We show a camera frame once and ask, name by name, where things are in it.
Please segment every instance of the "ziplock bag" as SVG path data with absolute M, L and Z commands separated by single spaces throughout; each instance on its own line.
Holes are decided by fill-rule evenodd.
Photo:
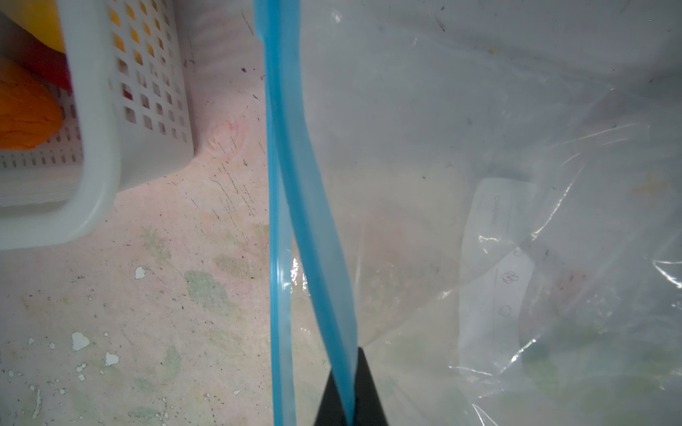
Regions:
M 578 9 L 613 22 L 613 5 Z M 571 69 L 467 38 L 451 26 L 464 3 L 379 6 L 256 3 L 271 166 L 300 250 L 299 424 L 329 366 L 353 412 L 357 344 L 392 425 L 673 423 L 675 105 L 594 78 L 608 55 L 567 49 Z

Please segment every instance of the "label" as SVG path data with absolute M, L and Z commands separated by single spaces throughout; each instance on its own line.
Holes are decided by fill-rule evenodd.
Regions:
M 462 368 L 496 374 L 520 349 L 518 319 L 535 264 L 517 244 L 534 192 L 531 183 L 500 178 L 476 190 L 462 240 Z

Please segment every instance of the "dirt spot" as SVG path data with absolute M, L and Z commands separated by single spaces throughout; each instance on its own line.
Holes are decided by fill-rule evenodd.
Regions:
M 171 259 L 171 253 L 166 250 L 166 241 L 159 236 L 156 229 L 142 227 L 144 248 L 154 257 L 156 263 L 164 264 Z
M 209 311 L 225 316 L 230 314 L 232 304 L 227 292 L 211 274 L 204 271 L 188 271 L 185 273 L 185 280 L 190 299 Z

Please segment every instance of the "white paint fleck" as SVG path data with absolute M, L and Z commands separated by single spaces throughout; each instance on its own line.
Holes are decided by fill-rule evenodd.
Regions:
M 114 364 L 119 363 L 119 356 L 115 354 L 110 354 L 109 352 L 106 353 L 106 356 L 104 357 L 104 366 L 109 367 Z
M 83 333 L 80 331 L 77 331 L 71 335 L 71 347 L 75 351 L 79 351 L 83 349 L 85 346 L 88 346 L 90 344 L 90 339 L 85 337 Z
M 40 407 L 42 407 L 42 397 L 40 396 L 40 387 L 35 388 L 36 389 L 36 395 L 35 395 L 35 410 L 33 410 L 33 416 L 32 419 L 35 420 L 36 417 L 38 417 L 38 414 L 40 414 Z

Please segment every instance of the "printed icon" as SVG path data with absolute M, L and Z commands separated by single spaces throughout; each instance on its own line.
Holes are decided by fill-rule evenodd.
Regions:
M 518 275 L 514 271 L 508 271 L 502 274 L 502 281 L 506 284 L 511 284 L 514 281 L 518 281 Z
M 512 314 L 512 307 L 509 305 L 504 305 L 500 309 L 497 310 L 497 314 L 500 316 L 510 316 Z

